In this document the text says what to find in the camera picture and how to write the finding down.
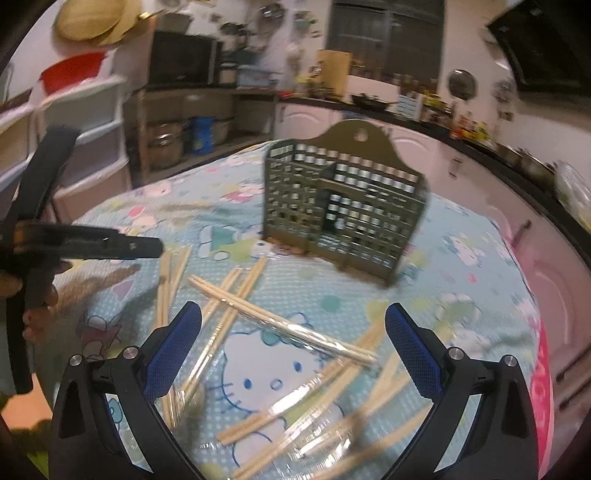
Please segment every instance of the black countertop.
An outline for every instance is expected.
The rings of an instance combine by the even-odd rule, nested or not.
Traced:
[[[498,179],[523,198],[536,212],[546,217],[563,234],[577,251],[581,259],[591,271],[591,235],[585,230],[556,200],[548,193],[539,189],[534,183],[521,176],[515,170],[500,162],[493,154],[486,154],[472,147],[470,144],[453,140],[449,137],[449,130],[438,125],[422,124],[411,120],[404,120],[389,112],[370,112],[346,103],[328,102],[313,98],[289,98],[281,100],[284,103],[299,103],[301,105],[318,106],[332,110],[347,111],[360,116],[372,118],[391,125],[408,128],[423,135],[428,135],[454,148],[458,152],[470,157],[475,162],[489,170]]]

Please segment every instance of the straw hat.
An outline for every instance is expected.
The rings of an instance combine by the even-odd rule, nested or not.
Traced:
[[[67,0],[57,14],[57,33],[68,40],[90,40],[115,26],[125,0]]]
[[[111,45],[123,40],[123,35],[139,21],[142,12],[142,0],[125,0],[123,15],[112,30],[100,39],[99,45]]]

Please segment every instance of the wire mesh rack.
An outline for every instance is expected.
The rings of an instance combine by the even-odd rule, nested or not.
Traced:
[[[263,235],[389,285],[427,193],[425,177],[400,160],[381,129],[345,120],[269,150]]]

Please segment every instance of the screw head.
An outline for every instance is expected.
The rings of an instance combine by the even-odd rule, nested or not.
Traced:
[[[457,346],[451,347],[447,352],[449,353],[449,356],[454,360],[461,360],[462,358],[464,358],[464,350],[458,348]]]
[[[513,355],[505,355],[504,360],[505,363],[509,365],[509,367],[514,367],[517,365],[517,359]]]
[[[127,360],[131,360],[138,356],[138,349],[134,346],[129,346],[123,350],[123,357]]]
[[[78,365],[80,365],[82,363],[82,355],[72,355],[72,357],[70,357],[70,365],[73,367],[77,367]]]

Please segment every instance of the blue tablecloth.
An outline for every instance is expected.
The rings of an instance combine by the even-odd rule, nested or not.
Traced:
[[[79,223],[157,236],[173,252],[192,245],[186,275],[198,274],[216,284],[237,264],[249,267],[267,255],[250,301],[349,342],[371,322],[383,321],[385,306],[398,301],[419,325],[438,331],[447,327],[453,333],[447,344],[461,346],[472,357],[498,361],[512,353],[530,383],[540,317],[522,272],[489,219],[431,195],[398,281],[384,289],[327,261],[293,255],[259,239],[268,147],[259,145],[115,197]],[[158,260],[78,261],[57,279],[59,323],[36,352],[37,375],[50,403],[70,355],[106,358],[147,338],[155,316],[158,265]],[[182,282],[171,317],[188,300],[203,306],[207,298]],[[177,381],[188,375],[219,315],[199,336]],[[392,345],[387,338],[377,351],[382,362],[389,357]],[[207,373],[204,411],[194,412],[178,434],[181,445],[210,478],[225,478],[280,436],[297,415],[288,414],[229,447],[215,443],[216,432],[295,389],[325,360],[240,319]],[[375,372],[363,372],[331,406],[326,420],[336,421],[361,405],[374,382]],[[109,405],[131,458],[146,466],[116,398]],[[428,402],[409,384],[371,418],[356,447],[376,441],[425,405]],[[471,401],[443,463],[457,456],[475,407]],[[409,440],[359,468],[355,478],[379,479]],[[286,472],[288,463],[277,460],[261,478],[276,478],[277,470]],[[289,471],[297,473],[293,466]]]

